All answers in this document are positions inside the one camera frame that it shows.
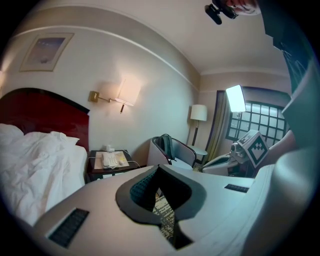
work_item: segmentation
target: wall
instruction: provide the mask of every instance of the wall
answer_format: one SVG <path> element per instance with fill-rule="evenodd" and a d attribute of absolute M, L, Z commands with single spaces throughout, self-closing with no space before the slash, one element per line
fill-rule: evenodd
<path fill-rule="evenodd" d="M 35 37 L 57 32 L 74 36 L 54 72 L 19 72 Z M 182 59 L 176 61 L 185 65 Z M 189 108 L 198 98 L 196 86 L 148 50 L 113 34 L 87 27 L 38 27 L 11 40 L 1 70 L 3 94 L 23 87 L 40 88 L 90 109 L 90 150 L 111 143 L 116 149 L 128 149 L 134 160 L 145 165 L 151 137 L 168 133 L 187 141 Z M 117 102 L 88 102 L 92 90 L 107 99 L 116 97 L 124 78 L 126 83 L 141 85 L 135 106 L 125 106 L 120 114 L 122 105 Z"/>
<path fill-rule="evenodd" d="M 200 92 L 198 103 L 208 107 L 208 119 L 206 122 L 200 122 L 195 146 L 205 149 L 208 143 L 210 130 L 212 127 L 217 91 L 224 91 L 235 85 L 243 87 L 254 87 L 261 89 L 244 89 L 243 95 L 246 100 L 257 101 L 277 106 L 286 106 L 290 100 L 291 83 L 290 78 L 281 75 L 257 72 L 228 72 L 202 75 L 200 79 Z M 263 90 L 270 89 L 282 93 Z M 223 127 L 223 137 L 226 136 L 227 124 Z M 194 127 L 190 129 L 188 142 L 192 142 Z M 232 141 L 224 139 L 219 146 L 219 155 L 227 154 L 230 151 Z"/>
<path fill-rule="evenodd" d="M 162 60 L 195 87 L 200 74 L 186 57 L 161 35 L 121 14 L 92 7 L 65 6 L 33 12 L 15 34 L 47 27 L 81 27 L 108 32 L 131 42 Z"/>

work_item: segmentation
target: ceiling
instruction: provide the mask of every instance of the ceiling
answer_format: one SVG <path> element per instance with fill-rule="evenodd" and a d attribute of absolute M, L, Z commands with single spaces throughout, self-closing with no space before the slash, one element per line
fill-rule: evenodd
<path fill-rule="evenodd" d="M 193 64 L 200 74 L 256 71 L 288 75 L 281 51 L 265 35 L 261 15 L 224 15 L 216 25 L 204 11 L 210 0 L 47 0 L 42 8 L 88 6 L 133 18 L 153 29 Z"/>

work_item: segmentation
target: telephone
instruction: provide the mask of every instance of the telephone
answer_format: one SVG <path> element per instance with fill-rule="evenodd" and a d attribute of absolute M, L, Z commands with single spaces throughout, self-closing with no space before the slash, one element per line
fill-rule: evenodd
<path fill-rule="evenodd" d="M 114 152 L 103 152 L 102 153 L 102 165 L 103 168 L 115 168 L 118 166 L 116 154 Z"/>

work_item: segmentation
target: window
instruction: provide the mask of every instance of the window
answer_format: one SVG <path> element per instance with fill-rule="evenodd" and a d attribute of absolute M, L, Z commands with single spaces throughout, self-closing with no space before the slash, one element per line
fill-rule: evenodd
<path fill-rule="evenodd" d="M 238 118 L 238 113 L 230 114 L 226 139 L 237 141 L 249 130 L 257 130 L 260 131 L 270 148 L 287 133 L 289 127 L 281 113 L 283 107 L 246 101 L 245 108 L 246 111 L 242 113 L 241 120 Z"/>

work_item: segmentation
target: floor lamp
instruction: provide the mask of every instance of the floor lamp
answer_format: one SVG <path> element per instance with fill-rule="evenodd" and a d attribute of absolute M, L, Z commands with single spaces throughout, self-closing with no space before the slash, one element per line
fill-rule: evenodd
<path fill-rule="evenodd" d="M 236 85 L 231 88 L 225 90 L 226 95 L 228 96 L 230 110 L 231 112 L 238 112 L 238 123 L 236 125 L 235 135 L 234 138 L 235 142 L 240 133 L 240 120 L 242 118 L 242 112 L 246 111 L 246 104 L 244 94 L 241 88 L 241 85 Z"/>
<path fill-rule="evenodd" d="M 190 119 L 196 120 L 196 127 L 194 131 L 192 146 L 194 146 L 196 142 L 199 121 L 207 121 L 207 115 L 208 115 L 207 106 L 199 105 L 199 104 L 192 106 Z"/>

